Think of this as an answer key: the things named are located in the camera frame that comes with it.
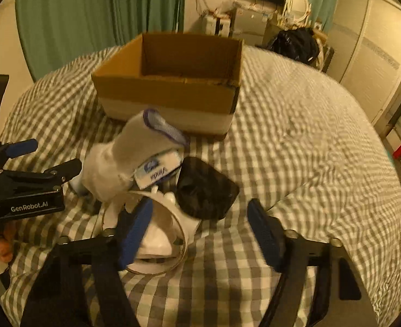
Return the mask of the person's left hand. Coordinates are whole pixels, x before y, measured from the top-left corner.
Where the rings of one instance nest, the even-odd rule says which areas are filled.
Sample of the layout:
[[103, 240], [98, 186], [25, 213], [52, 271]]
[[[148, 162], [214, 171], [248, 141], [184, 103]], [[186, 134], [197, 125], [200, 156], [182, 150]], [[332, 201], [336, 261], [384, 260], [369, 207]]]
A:
[[13, 244], [16, 233], [16, 222], [5, 223], [2, 232], [0, 233], [0, 260], [3, 263], [10, 263], [14, 257]]

